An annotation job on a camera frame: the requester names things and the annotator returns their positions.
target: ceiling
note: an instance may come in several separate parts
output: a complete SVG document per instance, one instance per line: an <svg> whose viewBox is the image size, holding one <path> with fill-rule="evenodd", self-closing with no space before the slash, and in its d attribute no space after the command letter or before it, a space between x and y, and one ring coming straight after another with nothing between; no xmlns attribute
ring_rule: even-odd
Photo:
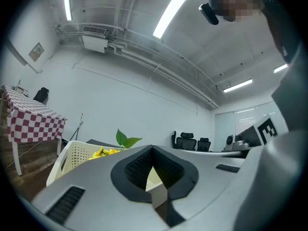
<svg viewBox="0 0 308 231"><path fill-rule="evenodd" d="M80 31L83 25L76 23L104 24L101 27L109 30L111 38L128 42L130 49L185 77L218 105L260 94L279 84L282 74L274 74L273 69L284 62L262 14L239 23L219 19L220 23L213 26L198 10L208 0L186 0L158 39L153 32L170 1L71 0L70 22L63 0L50 0L50 4L54 23L61 25L61 30ZM80 43L77 38L64 41ZM250 78L253 84L222 92Z"/></svg>

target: ceiling pipe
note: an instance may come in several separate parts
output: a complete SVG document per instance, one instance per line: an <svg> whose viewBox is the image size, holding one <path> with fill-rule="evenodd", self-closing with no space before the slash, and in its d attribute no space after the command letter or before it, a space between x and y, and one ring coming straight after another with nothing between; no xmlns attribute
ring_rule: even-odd
<svg viewBox="0 0 308 231"><path fill-rule="evenodd" d="M120 29L121 31L124 31L124 28L120 27L120 26L114 26L114 25L108 25L108 24L101 24L101 23L65 23L65 24L62 24L63 26L65 25L74 25L74 24L77 24L77 25L98 25L98 26L106 26L106 27L111 27L111 28L116 28L116 29ZM197 65L195 65L194 63L192 63L189 59L187 59L185 56L182 56L181 54L179 54L178 52L176 52L175 50L171 49L169 46L163 44L162 42L156 40L156 39L153 39L151 37L148 37L144 34L141 34L141 33L137 33L133 30L130 30L130 29L125 29L127 32L130 32L130 33L133 33L133 34L136 34L136 35L139 35L141 37L144 37L148 40L151 40L151 41L154 41L160 45L162 45L163 47L167 48L168 50L172 51L173 53L175 53L176 55L178 55L179 57L181 57L182 59L185 59L187 62L189 62L191 65L193 65L195 68L197 68L200 73L202 73L205 77L207 77L213 84L215 84L215 82L203 71L201 70ZM213 92L207 85L205 85L205 87L207 89L209 89L211 92Z"/></svg>
<svg viewBox="0 0 308 231"><path fill-rule="evenodd" d="M134 61L134 62L136 62L136 63L138 63L138 64L141 64L141 65L143 65L143 66L146 66L146 67L148 67L148 68L151 69L151 70L154 70L154 71L157 70L157 69L152 68L152 67L149 66L148 64L146 64L146 63L144 63L144 62L142 62L142 61L140 61L140 60L138 60L138 59L136 59L136 58L133 58L133 57L130 57L130 56L127 56L127 55L124 55L124 54L123 54L122 56L125 57L125 58L127 58L127 59L129 59L129 60L132 60L132 61ZM161 75L162 77L168 79L169 81L173 82L174 84L176 84L176 85L180 86L181 88L185 89L186 91L188 91L189 93L193 94L194 96L198 97L199 99L201 99L202 101L204 101L205 103L207 103L208 105L210 105L212 108L216 108L216 107L212 104L211 101L206 100L204 97L198 95L196 92L194 92L194 91L190 90L188 87L182 85L180 82L176 81L176 79L174 79L173 77L168 76L167 74L165 74L165 73L163 73L163 72L157 71L157 73L158 73L159 75Z"/></svg>
<svg viewBox="0 0 308 231"><path fill-rule="evenodd" d="M121 54L119 54L119 53L116 53L116 46L113 46L113 45L110 45L110 44L108 44L111 48L114 48L114 50L115 50L115 55L118 55L118 56L122 56Z"/></svg>
<svg viewBox="0 0 308 231"><path fill-rule="evenodd" d="M115 40L115 43L122 44L122 45L125 46L125 49L128 49L128 43L126 43L126 42L123 42L123 41L120 41L120 40Z"/></svg>
<svg viewBox="0 0 308 231"><path fill-rule="evenodd" d="M182 69L182 70L185 71L187 74L189 74L189 75L192 76L194 79L196 79L201 85L203 85L205 88L207 88L214 96L217 96L206 84L204 84L204 83L202 83L201 81L199 81L199 79L198 79L194 74L190 73L190 72L189 72L187 69L185 69L183 66L181 66L181 65L179 65L179 64L177 64L177 63L174 63L174 62L170 61L168 58L166 58L166 57L164 57L164 56L162 56L162 55L160 55L160 54L157 54L157 53L154 52L154 51L151 51L151 50L149 50L149 49L146 49L146 48L140 46L139 44L137 44L137 43L135 43L135 42L132 42L132 41L129 41L129 40L125 40L125 41L127 41L128 44L131 45L131 46L134 47L134 48L138 48L138 49L140 49L140 50L142 50L142 51L145 51L145 52L148 52L148 53L150 53L150 54L152 54L152 55L155 55L156 57L159 57L159 58L163 59L164 61L168 62L169 64L171 64L171 65L173 65L173 66L175 66L175 67L178 67L178 68Z"/></svg>
<svg viewBox="0 0 308 231"><path fill-rule="evenodd" d="M131 16L131 11L135 5L135 1L136 0L131 0L131 3L130 3L130 7L129 7L129 12L128 12L128 16L127 16L127 20L126 20L126 24L125 24L125 28L128 28L128 25L129 25L129 21L130 21L130 16Z"/></svg>
<svg viewBox="0 0 308 231"><path fill-rule="evenodd" d="M139 58L139 59L141 59L141 60L143 60L143 61L146 61L146 62L148 62L148 63L150 63L150 64L152 64L152 65L154 65L154 66L156 66L156 67L159 65L159 63L157 63L157 62L155 62L155 61L152 61L152 60L150 60L150 59L148 59L148 58L146 58L146 57L144 57L144 56L142 56L142 55L140 55L140 54L134 53L134 52L132 52L132 51L128 51L128 50L122 49L122 52L125 53L125 54L132 55L132 56L134 56L134 57L137 57L137 58ZM159 70L158 70L157 72L160 73L160 72L161 72L161 69L164 70L165 72L167 72L168 74L170 74L171 76L175 77L176 80L180 80L181 83L185 83L185 84L186 84L187 86L189 86L192 90L194 90L195 92L197 92L199 95L204 96L204 97L208 100L207 103L211 102L216 108L218 108L218 105L217 105L211 98L209 98L207 95L205 95L203 92L201 92L201 91L200 91L198 88L196 88L195 86L191 85L188 81L186 81L185 79L183 79L182 77L178 76L177 74L175 74L174 72L172 72L171 70L165 68L165 67L162 66L162 65L160 65L160 68L159 68Z"/></svg>

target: wooden floor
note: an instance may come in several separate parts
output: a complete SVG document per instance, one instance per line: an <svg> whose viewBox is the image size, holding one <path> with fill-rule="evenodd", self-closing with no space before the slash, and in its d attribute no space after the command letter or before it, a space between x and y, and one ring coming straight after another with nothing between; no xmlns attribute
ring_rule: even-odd
<svg viewBox="0 0 308 231"><path fill-rule="evenodd" d="M8 141L6 117L7 103L4 103L1 114L1 145L0 160L4 169L10 165L13 159L12 144ZM18 155L25 153L33 146L34 148L19 158L22 175L16 173L14 163L6 169L6 174L16 191L26 200L31 201L33 197L46 186L46 180L57 160L57 140L43 141L36 145L35 143L19 143Z"/></svg>

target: green leaf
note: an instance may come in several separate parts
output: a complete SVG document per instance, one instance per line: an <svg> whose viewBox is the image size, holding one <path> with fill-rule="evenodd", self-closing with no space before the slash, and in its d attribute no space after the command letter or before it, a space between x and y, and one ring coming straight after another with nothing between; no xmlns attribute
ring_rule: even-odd
<svg viewBox="0 0 308 231"><path fill-rule="evenodd" d="M116 132L116 141L117 143L121 146L121 145L125 145L127 137L124 133L122 133L119 129Z"/></svg>
<svg viewBox="0 0 308 231"><path fill-rule="evenodd" d="M142 140L142 138L129 138L129 139L126 139L126 142L123 145L125 146L125 148L130 148L140 140Z"/></svg>

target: red checkered tablecloth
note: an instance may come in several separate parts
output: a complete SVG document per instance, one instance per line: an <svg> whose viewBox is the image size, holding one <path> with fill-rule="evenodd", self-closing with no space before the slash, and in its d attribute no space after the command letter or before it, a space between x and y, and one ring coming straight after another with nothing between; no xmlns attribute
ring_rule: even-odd
<svg viewBox="0 0 308 231"><path fill-rule="evenodd" d="M40 102L3 86L3 97L11 110L7 117L10 142L37 142L61 139L65 118Z"/></svg>

